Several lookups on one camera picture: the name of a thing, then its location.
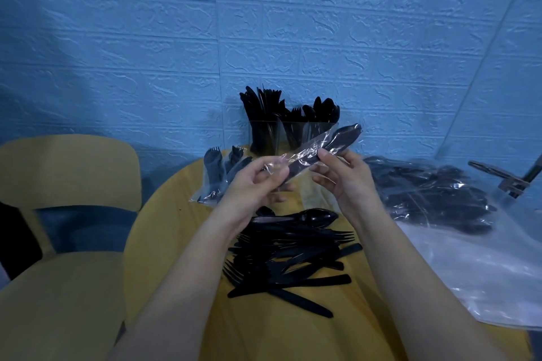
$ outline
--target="table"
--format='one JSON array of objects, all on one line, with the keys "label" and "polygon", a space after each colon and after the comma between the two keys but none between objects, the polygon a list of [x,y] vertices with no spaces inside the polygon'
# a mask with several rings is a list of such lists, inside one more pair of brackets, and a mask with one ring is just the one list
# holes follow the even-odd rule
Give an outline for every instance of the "table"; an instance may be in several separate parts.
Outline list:
[{"label": "table", "polygon": [[[211,211],[189,202],[202,182],[202,168],[200,159],[172,176],[152,195],[134,222],[124,252],[128,329]],[[300,196],[292,193],[285,203],[272,208],[278,215],[298,212],[302,210]],[[342,216],[332,228],[352,230]],[[268,294],[229,299],[226,295],[232,286],[222,277],[200,360],[406,360],[364,253],[350,255],[342,262],[344,272],[352,277],[351,284],[292,289],[330,309],[335,315],[332,319]],[[317,276],[336,274],[323,268]],[[485,327],[498,337],[512,359],[531,359],[527,332]]]}]

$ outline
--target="clear plastic wrapper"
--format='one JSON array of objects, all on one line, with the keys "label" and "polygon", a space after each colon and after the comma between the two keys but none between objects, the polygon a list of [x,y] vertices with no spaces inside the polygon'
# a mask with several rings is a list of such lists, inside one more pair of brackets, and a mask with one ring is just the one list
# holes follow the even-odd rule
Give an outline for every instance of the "clear plastic wrapper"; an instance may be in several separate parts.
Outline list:
[{"label": "clear plastic wrapper", "polygon": [[[284,181],[285,183],[297,176],[299,173],[318,162],[318,149],[324,148],[328,152],[337,154],[346,150],[350,145],[354,144],[362,133],[360,124],[344,126],[338,128],[334,125],[328,131],[316,136],[295,150],[294,154],[284,154],[281,157],[280,167],[287,164],[290,168],[290,173]],[[268,172],[272,173],[277,167],[272,163],[266,165]]]},{"label": "clear plastic wrapper", "polygon": [[245,149],[240,146],[232,146],[225,156],[218,147],[207,150],[203,156],[203,184],[190,201],[210,207],[217,205],[235,174],[252,161],[252,157],[244,157],[244,153]]},{"label": "clear plastic wrapper", "polygon": [[[365,162],[390,215],[478,321],[542,330],[539,214],[455,166]],[[311,174],[300,180],[303,207],[328,207]]]}]

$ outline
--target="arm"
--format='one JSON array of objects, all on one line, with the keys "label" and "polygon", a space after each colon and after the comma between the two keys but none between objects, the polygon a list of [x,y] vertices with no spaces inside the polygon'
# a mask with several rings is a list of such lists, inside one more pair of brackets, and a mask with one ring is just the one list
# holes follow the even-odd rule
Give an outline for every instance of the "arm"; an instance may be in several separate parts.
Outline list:
[{"label": "arm", "polygon": [[109,361],[182,359],[196,361],[230,241],[267,202],[288,168],[259,173],[274,157],[261,157],[235,176],[180,258],[173,264],[134,325],[111,351]]},{"label": "arm", "polygon": [[384,210],[369,167],[349,151],[347,163],[319,152],[314,180],[333,193],[356,229],[369,266],[411,360],[508,360],[431,270]]}]

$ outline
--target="chair seat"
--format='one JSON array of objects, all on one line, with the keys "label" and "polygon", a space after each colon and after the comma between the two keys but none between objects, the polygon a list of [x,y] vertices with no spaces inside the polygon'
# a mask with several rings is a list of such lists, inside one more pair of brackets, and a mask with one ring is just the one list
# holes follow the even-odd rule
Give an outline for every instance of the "chair seat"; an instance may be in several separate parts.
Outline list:
[{"label": "chair seat", "polygon": [[100,361],[125,317],[122,254],[59,254],[0,290],[0,359]]}]

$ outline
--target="chair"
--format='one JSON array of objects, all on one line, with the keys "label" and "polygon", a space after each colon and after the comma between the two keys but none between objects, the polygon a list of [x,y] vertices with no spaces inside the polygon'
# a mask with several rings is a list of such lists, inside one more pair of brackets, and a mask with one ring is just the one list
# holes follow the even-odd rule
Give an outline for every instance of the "chair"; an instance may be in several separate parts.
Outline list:
[{"label": "chair", "polygon": [[0,201],[20,209],[43,252],[0,290],[0,359],[105,359],[125,317],[122,254],[55,254],[34,209],[93,205],[139,211],[136,152],[127,143],[88,135],[5,143]]}]

